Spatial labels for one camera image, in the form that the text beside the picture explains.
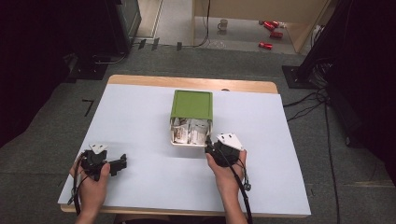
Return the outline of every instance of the box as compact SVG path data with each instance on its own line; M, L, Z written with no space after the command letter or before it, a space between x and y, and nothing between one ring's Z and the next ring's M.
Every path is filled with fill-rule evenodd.
M170 127L173 145L204 147L213 129L212 92L175 90Z

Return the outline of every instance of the black controller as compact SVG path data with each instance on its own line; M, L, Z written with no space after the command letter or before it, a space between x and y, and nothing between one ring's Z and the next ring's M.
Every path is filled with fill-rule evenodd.
M107 151L104 150L99 154L95 154L92 150L86 150L83 154L85 157L81 161L81 167L84 169L85 174L92 176L95 181L99 180L100 172L105 161ZM117 172L126 168L126 155L123 154L119 160L110 161L110 174L111 176L117 175Z
M221 167L229 167L239 160L239 150L222 144L219 140L212 145L212 140L208 136L205 141L205 153L209 153L217 165Z

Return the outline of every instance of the red object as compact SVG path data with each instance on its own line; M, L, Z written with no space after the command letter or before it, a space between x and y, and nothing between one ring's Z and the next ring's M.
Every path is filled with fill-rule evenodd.
M269 21L265 21L264 22L264 24L263 24L263 26L265 27L265 28L267 28L269 31L271 31L271 32L273 32L274 30L275 30L275 26L271 23L271 22L269 22Z
M270 22L275 28L279 27L279 22L278 21L270 21Z
M271 32L270 37L271 37L271 38L281 39L281 38L283 37L283 33L280 33L280 32Z
M272 44L264 43L264 42L261 41L260 44L259 44L259 48L272 49Z

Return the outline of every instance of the green lid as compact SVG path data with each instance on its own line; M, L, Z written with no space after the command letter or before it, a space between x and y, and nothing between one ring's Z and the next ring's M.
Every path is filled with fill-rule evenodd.
M175 90L171 118L213 119L212 92Z

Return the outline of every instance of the gray carpet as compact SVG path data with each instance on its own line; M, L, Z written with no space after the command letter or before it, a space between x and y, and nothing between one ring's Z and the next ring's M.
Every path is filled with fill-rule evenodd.
M61 84L28 130L0 148L0 223L74 222L76 215L62 212L57 200L111 75L273 81L286 104L311 92L290 90L283 78L281 65L300 65L303 60L304 56L271 52L132 49L128 58L107 68L102 81ZM82 99L94 100L87 117L84 115L89 103ZM286 115L290 118L313 104L315 101L307 101L288 107ZM329 107L328 112L341 223L395 223L396 190L384 164L364 148L346 147L345 133L333 109ZM312 216L254 218L254 223L336 223L324 106L290 121L289 126ZM114 215L101 214L97 223L112 223L113 218ZM186 223L195 220L194 217L173 219Z

